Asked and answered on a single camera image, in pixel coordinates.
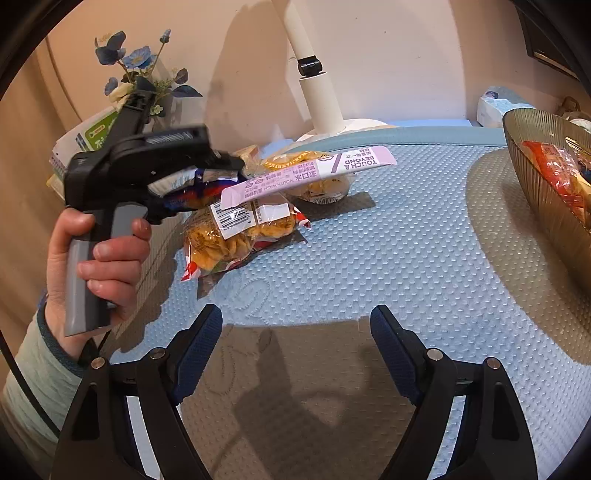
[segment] white lamp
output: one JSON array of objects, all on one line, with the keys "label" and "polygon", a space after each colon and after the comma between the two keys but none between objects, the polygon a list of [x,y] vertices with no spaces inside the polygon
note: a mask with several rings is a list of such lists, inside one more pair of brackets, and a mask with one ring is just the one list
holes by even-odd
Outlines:
[{"label": "white lamp", "polygon": [[307,140],[315,135],[330,136],[345,131],[386,125],[379,120],[368,118],[343,120],[329,74],[322,71],[322,64],[314,55],[296,6],[291,0],[272,0],[272,2],[298,60],[298,69],[301,74],[300,86],[314,124],[314,130],[302,135],[298,141]]}]

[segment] green label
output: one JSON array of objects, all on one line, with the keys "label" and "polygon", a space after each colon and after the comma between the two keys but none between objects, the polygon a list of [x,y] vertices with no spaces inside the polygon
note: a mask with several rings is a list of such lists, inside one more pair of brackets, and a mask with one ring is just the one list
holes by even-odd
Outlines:
[{"label": "green label", "polygon": [[92,125],[85,133],[86,141],[90,144],[92,150],[98,150],[105,143],[105,139],[117,118],[117,112],[113,112],[104,117],[99,122]]}]

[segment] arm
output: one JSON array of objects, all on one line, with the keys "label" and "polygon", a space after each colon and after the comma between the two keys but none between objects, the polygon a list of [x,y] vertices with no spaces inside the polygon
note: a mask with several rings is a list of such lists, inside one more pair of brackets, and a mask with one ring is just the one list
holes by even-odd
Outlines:
[{"label": "arm", "polygon": [[[47,303],[35,314],[16,356],[35,397],[59,428],[85,369],[81,354],[85,345],[90,350],[94,347],[93,342],[88,342],[92,333],[63,335],[70,238],[90,231],[93,224],[92,215],[73,209],[64,210],[58,218],[47,258]],[[135,285],[141,275],[141,263],[150,253],[150,225],[136,219],[132,231],[133,236],[112,238],[97,245],[93,252],[95,260],[81,262],[77,269],[78,276],[87,280],[88,287],[97,296],[118,305],[112,313],[112,325],[125,320],[134,311]],[[39,476],[48,478],[57,439],[39,418],[12,374],[8,375],[0,399],[0,421]]]}]

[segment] finger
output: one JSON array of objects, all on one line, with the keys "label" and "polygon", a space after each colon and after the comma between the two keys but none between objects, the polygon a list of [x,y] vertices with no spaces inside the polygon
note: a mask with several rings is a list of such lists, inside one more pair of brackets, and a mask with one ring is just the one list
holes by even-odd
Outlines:
[{"label": "finger", "polygon": [[118,280],[88,280],[88,289],[97,297],[112,301],[121,307],[135,305],[135,288]]},{"label": "finger", "polygon": [[73,208],[67,208],[57,218],[51,239],[49,240],[49,255],[63,255],[70,249],[73,235],[84,235],[90,232],[95,224],[95,216],[82,213]]},{"label": "finger", "polygon": [[130,285],[139,282],[142,265],[138,260],[127,262],[80,262],[77,273],[83,280],[118,280]]},{"label": "finger", "polygon": [[143,218],[136,218],[131,223],[131,230],[134,235],[142,240],[150,240],[152,236],[152,227],[147,220]]},{"label": "finger", "polygon": [[138,260],[143,262],[150,254],[150,244],[136,236],[120,236],[99,243],[93,255],[102,262]]}]

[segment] blue gripper pad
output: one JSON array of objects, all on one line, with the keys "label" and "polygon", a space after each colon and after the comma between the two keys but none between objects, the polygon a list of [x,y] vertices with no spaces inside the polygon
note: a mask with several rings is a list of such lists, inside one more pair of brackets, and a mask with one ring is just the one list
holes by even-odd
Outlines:
[{"label": "blue gripper pad", "polygon": [[187,349],[185,356],[177,367],[177,384],[172,396],[176,404],[180,404],[185,397],[192,395],[199,379],[205,370],[207,361],[222,333],[222,311],[212,305],[211,312],[205,318],[199,332]]},{"label": "blue gripper pad", "polygon": [[417,386],[415,365],[379,307],[371,311],[369,327],[398,392],[418,405],[423,394]]}]

